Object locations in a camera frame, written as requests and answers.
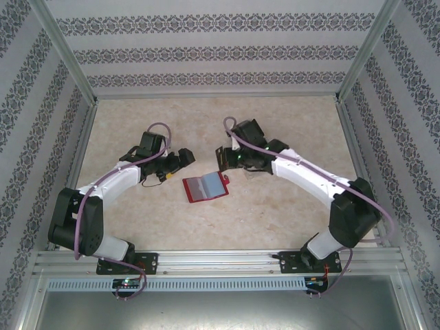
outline cable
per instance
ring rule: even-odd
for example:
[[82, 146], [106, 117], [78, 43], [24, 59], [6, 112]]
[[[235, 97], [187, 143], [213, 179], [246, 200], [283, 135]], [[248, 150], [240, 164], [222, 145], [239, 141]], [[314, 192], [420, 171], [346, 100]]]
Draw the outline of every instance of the cable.
[[125, 267], [133, 268], [134, 270], [137, 270], [141, 274], [142, 277], [144, 277], [144, 282], [142, 283], [142, 286], [139, 288], [139, 290], [137, 290], [131, 296], [128, 296], [128, 297], [121, 297], [121, 296], [119, 296], [118, 293], [119, 293], [119, 290], [121, 289], [121, 287], [117, 287], [116, 288], [116, 292], [115, 292], [116, 299], [118, 299], [118, 300], [119, 299], [123, 299], [124, 301], [127, 301], [127, 300], [135, 298], [138, 294], [140, 294], [142, 291], [145, 290], [145, 288], [146, 288], [146, 274], [145, 274], [145, 272], [144, 272], [144, 270], [142, 268], [139, 268], [138, 266], [134, 266], [134, 265], [132, 265], [130, 263], [125, 263], [124, 261], [118, 261], [118, 260], [113, 260], [113, 259], [110, 259], [110, 258], [104, 258], [102, 256], [94, 256], [94, 257], [99, 258], [99, 259], [104, 260], [104, 261], [108, 261], [109, 263], [117, 263], [117, 264], [125, 266]]
[[146, 181], [146, 178], [144, 179], [144, 181], [141, 182], [141, 186], [145, 187], [145, 188], [157, 187], [157, 186], [160, 186], [161, 184], [163, 184], [163, 182], [161, 182], [160, 184], [153, 184], [152, 186], [145, 186], [144, 185], [145, 181]]
[[348, 191], [349, 193], [352, 193], [353, 195], [359, 197], [360, 199], [363, 199], [364, 201], [366, 201], [367, 203], [371, 204], [374, 208], [376, 208], [377, 210], [379, 210], [384, 217], [388, 220], [388, 222], [390, 223], [390, 230], [388, 232], [387, 235], [385, 235], [385, 237], [382, 237], [380, 239], [361, 239], [360, 241], [363, 243], [379, 243], [379, 242], [383, 242], [387, 239], [389, 239], [390, 237], [392, 237], [394, 235], [394, 231], [395, 231], [395, 223], [393, 218], [387, 213], [387, 211], [385, 211], [385, 209], [383, 209], [383, 207], [381, 207], [378, 203], [376, 203], [375, 201], [373, 201], [372, 199], [368, 198], [367, 196], [361, 194], [360, 192], [352, 189], [349, 186], [346, 186], [345, 184], [340, 183], [338, 180], [328, 176], [326, 173], [318, 170], [317, 168], [309, 165], [306, 162], [301, 162], [301, 159], [298, 158], [293, 158], [287, 155], [282, 155], [280, 153], [275, 153], [273, 151], [270, 150], [266, 150], [263, 148], [259, 148], [253, 144], [250, 144], [249, 142], [239, 138], [234, 132], [232, 132], [232, 130], [227, 126], [227, 121], [228, 120], [233, 120], [234, 124], [232, 125], [232, 128], [235, 127], [235, 125], [237, 124], [237, 120], [234, 117], [226, 117], [225, 119], [223, 119], [223, 125], [225, 127], [226, 132], [228, 132], [229, 135], [231, 135], [234, 139], [236, 139], [238, 142], [240, 142], [240, 144], [254, 149], [255, 151], [259, 151], [261, 153], [266, 153], [268, 155], [271, 156], [275, 156], [275, 157], [279, 157], [279, 158], [283, 158], [285, 160], [289, 160], [295, 164], [301, 164], [302, 166], [304, 166], [305, 168], [307, 168], [308, 170], [312, 171], [313, 173], [319, 175], [320, 177], [326, 179], [328, 182], [331, 182], [332, 184], [335, 184], [336, 186], [345, 189], [346, 191]]
[[124, 166], [121, 166], [119, 168], [115, 168], [114, 170], [111, 170], [110, 172], [108, 172], [106, 175], [104, 175], [103, 177], [101, 177], [100, 179], [98, 179], [97, 182], [95, 182], [95, 184], [85, 193], [84, 197], [82, 198], [79, 210], [78, 210], [78, 214], [76, 217], [76, 227], [75, 227], [75, 241], [74, 241], [74, 256], [75, 256], [75, 260], [78, 260], [80, 258], [80, 253], [79, 253], [79, 247], [80, 247], [80, 228], [81, 228], [81, 219], [82, 219], [82, 215], [83, 215], [83, 210], [84, 210], [84, 206], [85, 206], [85, 202], [87, 200], [87, 198], [89, 198], [89, 196], [92, 194], [92, 192], [97, 189], [97, 187], [99, 187], [99, 185], [108, 177], [112, 176], [113, 174], [119, 172], [119, 171], [123, 171], [126, 168], [132, 167], [132, 166], [136, 166], [139, 164], [143, 164], [143, 163], [147, 163], [151, 160], [154, 160], [155, 158], [158, 158], [160, 155], [162, 155], [166, 149], [168, 149], [168, 147], [171, 145], [171, 129], [167, 124], [164, 124], [163, 122], [155, 122], [154, 124], [150, 125], [150, 127], [147, 129], [147, 131], [150, 131], [150, 129], [152, 129], [155, 126], [163, 126], [166, 128], [166, 130], [168, 131], [168, 139], [165, 139], [165, 146], [164, 148], [162, 148], [158, 153], [156, 153], [155, 155], [148, 157], [146, 159], [143, 160], [139, 160], [137, 162], [131, 163], [131, 164], [127, 164]]
[[321, 298], [321, 296], [325, 296], [326, 294], [328, 294], [334, 287], [335, 285], [338, 284], [338, 282], [341, 280], [341, 278], [344, 276], [345, 272], [348, 270], [351, 260], [353, 259], [353, 249], [349, 248], [348, 249], [350, 251], [350, 255], [349, 255], [349, 259], [346, 261], [346, 264], [344, 266], [344, 268], [342, 269], [341, 273], [339, 274], [339, 276], [335, 279], [335, 281], [333, 282], [333, 284], [327, 288], [327, 290], [325, 290], [324, 292], [319, 292], [318, 290], [312, 289], [312, 288], [307, 288], [307, 291], [311, 291], [314, 294], [318, 295], [319, 298]]

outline gray panel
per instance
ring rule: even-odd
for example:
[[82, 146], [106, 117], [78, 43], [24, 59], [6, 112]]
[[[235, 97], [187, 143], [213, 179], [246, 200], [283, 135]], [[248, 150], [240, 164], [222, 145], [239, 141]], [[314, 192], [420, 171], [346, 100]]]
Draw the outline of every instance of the gray panel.
[[47, 293], [37, 329], [404, 329], [386, 277], [343, 278], [322, 299], [299, 292]]

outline enclosure wall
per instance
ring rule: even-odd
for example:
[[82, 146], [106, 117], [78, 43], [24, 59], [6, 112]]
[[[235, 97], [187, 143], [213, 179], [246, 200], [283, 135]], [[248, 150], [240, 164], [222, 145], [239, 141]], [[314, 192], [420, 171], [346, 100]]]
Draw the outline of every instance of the enclosure wall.
[[384, 0], [47, 5], [99, 97], [335, 93]]
[[0, 329], [47, 244], [89, 109], [27, 1], [0, 1]]
[[345, 100], [368, 178], [398, 220], [401, 246], [432, 327], [440, 327], [440, 11], [402, 1]]

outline perforated metal strip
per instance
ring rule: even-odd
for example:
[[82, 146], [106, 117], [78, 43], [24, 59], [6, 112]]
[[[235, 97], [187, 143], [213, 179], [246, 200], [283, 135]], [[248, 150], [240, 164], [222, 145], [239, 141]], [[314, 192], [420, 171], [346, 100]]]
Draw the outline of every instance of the perforated metal strip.
[[[52, 279], [49, 292], [108, 292], [113, 280]], [[293, 291], [305, 290], [303, 277], [276, 278], [149, 278], [147, 292], [225, 292], [225, 291]], [[137, 289], [121, 289], [121, 292]]]

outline metal bracket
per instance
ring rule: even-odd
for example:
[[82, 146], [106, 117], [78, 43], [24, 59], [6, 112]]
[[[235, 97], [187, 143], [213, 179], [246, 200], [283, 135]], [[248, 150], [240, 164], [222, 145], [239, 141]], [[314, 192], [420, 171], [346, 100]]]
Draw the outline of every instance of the metal bracket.
[[[146, 275], [156, 275], [157, 253], [136, 253], [135, 266], [142, 268]], [[115, 263], [99, 260], [96, 267], [97, 275], [139, 275], [139, 272], [130, 267], [120, 266]]]
[[340, 273], [342, 271], [339, 253], [331, 253], [326, 259], [309, 269], [301, 261], [301, 251], [280, 251], [273, 254], [272, 258], [280, 261], [280, 270], [282, 274], [311, 274], [325, 273], [325, 267], [328, 267], [328, 273]]

